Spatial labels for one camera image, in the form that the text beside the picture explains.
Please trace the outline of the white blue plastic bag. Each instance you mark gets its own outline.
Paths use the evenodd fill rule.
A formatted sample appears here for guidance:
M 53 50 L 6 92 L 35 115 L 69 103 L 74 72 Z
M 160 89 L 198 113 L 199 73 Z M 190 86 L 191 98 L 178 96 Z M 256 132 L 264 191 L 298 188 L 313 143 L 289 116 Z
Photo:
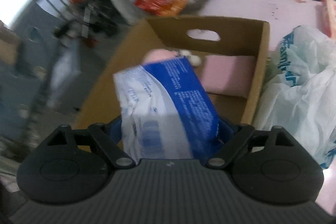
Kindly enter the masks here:
M 335 158 L 335 42 L 298 26 L 270 53 L 253 121 L 282 126 L 327 169 Z

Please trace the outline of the folded wheelchair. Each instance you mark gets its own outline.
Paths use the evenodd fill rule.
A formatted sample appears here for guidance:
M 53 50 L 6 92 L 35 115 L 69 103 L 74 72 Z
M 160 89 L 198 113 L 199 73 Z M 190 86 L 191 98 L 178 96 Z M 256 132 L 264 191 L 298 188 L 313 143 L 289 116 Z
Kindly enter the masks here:
M 111 37 L 118 32 L 114 17 L 119 12 L 111 0 L 70 0 L 70 18 L 54 30 L 57 39 L 79 39 L 86 47 L 94 48 L 96 36 Z

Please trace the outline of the pink plush doll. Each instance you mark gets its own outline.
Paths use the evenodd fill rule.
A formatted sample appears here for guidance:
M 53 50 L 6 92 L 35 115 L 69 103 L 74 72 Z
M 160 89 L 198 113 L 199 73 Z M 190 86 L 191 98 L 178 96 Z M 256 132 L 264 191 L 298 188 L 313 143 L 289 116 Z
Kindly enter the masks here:
M 199 56 L 192 55 L 188 50 L 170 51 L 165 49 L 155 49 L 149 51 L 142 60 L 142 64 L 159 63 L 161 61 L 186 57 L 193 67 L 199 67 L 202 60 Z

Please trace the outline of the blue white tissue pack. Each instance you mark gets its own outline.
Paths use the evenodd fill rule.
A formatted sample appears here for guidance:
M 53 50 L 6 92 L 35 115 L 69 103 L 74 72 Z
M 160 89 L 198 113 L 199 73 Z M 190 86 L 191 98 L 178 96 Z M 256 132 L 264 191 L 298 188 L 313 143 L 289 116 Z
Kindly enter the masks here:
M 113 76 L 124 151 L 142 159 L 206 160 L 220 147 L 219 116 L 185 57 Z

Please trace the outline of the brown cardboard box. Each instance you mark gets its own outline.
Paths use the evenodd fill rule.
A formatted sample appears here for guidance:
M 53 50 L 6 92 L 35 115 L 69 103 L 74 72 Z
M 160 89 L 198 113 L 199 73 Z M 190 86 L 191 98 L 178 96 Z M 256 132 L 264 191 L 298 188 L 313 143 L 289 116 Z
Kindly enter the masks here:
M 269 33 L 252 19 L 140 21 L 84 103 L 77 145 L 121 144 L 139 159 L 237 153 L 254 134 Z

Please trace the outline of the pink wet wipes pack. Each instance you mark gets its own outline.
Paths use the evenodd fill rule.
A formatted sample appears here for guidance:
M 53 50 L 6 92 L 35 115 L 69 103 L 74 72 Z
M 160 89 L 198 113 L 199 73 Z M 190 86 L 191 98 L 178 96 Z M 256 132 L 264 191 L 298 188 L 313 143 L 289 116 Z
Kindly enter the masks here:
M 335 22 L 335 0 L 321 0 L 322 1 L 322 22 L 325 34 L 335 40 L 336 36 L 336 22 Z

